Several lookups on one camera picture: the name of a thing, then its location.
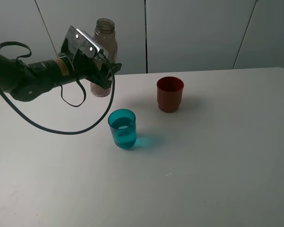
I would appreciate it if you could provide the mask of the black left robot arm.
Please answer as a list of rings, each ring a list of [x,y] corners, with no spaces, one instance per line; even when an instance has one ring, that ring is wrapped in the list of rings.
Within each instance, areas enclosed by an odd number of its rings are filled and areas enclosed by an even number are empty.
[[[3,42],[0,50],[6,46],[29,47],[20,42]],[[10,94],[15,100],[29,102],[53,88],[70,83],[81,86],[86,79],[101,88],[110,88],[113,73],[121,69],[120,63],[103,63],[101,68],[95,64],[95,58],[103,59],[104,53],[97,54],[95,46],[84,41],[65,38],[55,60],[25,64],[18,56],[8,59],[0,55],[0,90]]]

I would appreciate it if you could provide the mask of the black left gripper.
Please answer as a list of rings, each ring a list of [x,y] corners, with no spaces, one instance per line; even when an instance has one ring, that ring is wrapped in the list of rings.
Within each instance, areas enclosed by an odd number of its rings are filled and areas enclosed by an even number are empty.
[[[86,79],[103,89],[111,88],[112,81],[107,77],[117,73],[121,67],[121,63],[103,63],[101,70],[94,63],[94,59],[88,58],[81,51],[77,51],[75,56],[72,54],[65,55],[59,53],[57,63],[61,69],[62,75],[69,78]]]

